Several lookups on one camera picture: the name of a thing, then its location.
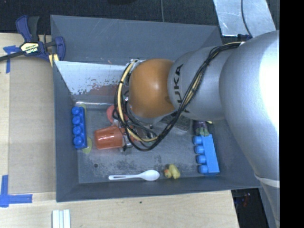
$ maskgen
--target bin floor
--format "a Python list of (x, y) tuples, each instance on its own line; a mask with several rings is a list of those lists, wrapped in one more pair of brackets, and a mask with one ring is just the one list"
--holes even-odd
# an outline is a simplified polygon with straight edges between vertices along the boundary
[[(161, 174), (160, 178), (164, 179), (163, 170), (169, 164), (175, 164), (183, 178), (201, 176), (195, 161), (191, 121), (186, 122), (189, 124), (188, 128), (174, 127), (158, 146), (148, 152), (141, 152), (135, 148), (127, 149), (125, 152), (122, 148), (97, 149), (94, 131), (111, 125), (106, 117), (109, 105), (87, 106), (87, 134), (92, 139), (93, 147), (90, 153), (78, 151), (79, 183), (106, 182), (109, 181), (109, 175), (139, 174), (146, 170), (157, 170)], [(159, 122), (155, 125), (154, 131), (159, 133), (165, 125), (166, 123)]]

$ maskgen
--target clamp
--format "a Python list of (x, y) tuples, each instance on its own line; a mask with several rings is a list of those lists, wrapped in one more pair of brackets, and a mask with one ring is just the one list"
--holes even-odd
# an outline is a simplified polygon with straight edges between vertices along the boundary
[(0, 57), (0, 62), (9, 60), (14, 57), (25, 55), (26, 57), (38, 57), (50, 62), (50, 53), (48, 47), (57, 46), (57, 56), (59, 60), (63, 60), (66, 54), (66, 47), (63, 37), (56, 37), (55, 41), (43, 43), (39, 41), (37, 35), (37, 23), (39, 17), (29, 17), (23, 15), (16, 20), (17, 31), (24, 38), (24, 43), (19, 46), (15, 53), (11, 53)]

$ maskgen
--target yellow toy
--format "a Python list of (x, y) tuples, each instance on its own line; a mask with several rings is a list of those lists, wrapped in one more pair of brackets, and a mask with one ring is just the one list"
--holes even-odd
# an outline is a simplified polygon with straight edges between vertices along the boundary
[(174, 164), (170, 164), (168, 169), (165, 169), (164, 175), (166, 178), (173, 177), (174, 179), (178, 179), (181, 175), (180, 171), (177, 169), (177, 167)]

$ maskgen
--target gray cable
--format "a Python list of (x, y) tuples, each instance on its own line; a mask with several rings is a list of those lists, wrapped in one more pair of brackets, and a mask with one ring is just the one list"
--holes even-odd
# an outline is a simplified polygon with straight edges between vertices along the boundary
[(163, 16), (163, 4), (162, 4), (162, 0), (161, 0), (161, 18), (162, 18), (162, 21), (165, 22), (165, 19), (164, 19), (164, 16)]
[(243, 9), (243, 0), (241, 0), (241, 11), (242, 11), (242, 18), (243, 18), (243, 22), (244, 22), (245, 28), (246, 28), (246, 30), (247, 30), (249, 36), (250, 36), (251, 38), (253, 38), (252, 34), (250, 33), (250, 30), (248, 29), (246, 20), (245, 20), (244, 9)]

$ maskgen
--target blue lego brick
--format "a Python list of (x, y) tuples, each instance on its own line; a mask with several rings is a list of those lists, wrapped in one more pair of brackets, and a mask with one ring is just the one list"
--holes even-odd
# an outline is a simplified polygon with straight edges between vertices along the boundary
[(215, 152), (212, 134), (209, 136), (194, 136), (193, 143), (198, 144), (195, 147), (195, 153), (204, 153), (197, 156), (197, 162), (203, 164), (199, 166), (199, 173), (217, 174), (219, 173), (219, 163)]
[(75, 149), (87, 148), (86, 137), (86, 114), (83, 107), (74, 106), (72, 108), (72, 124), (73, 124), (73, 144)]

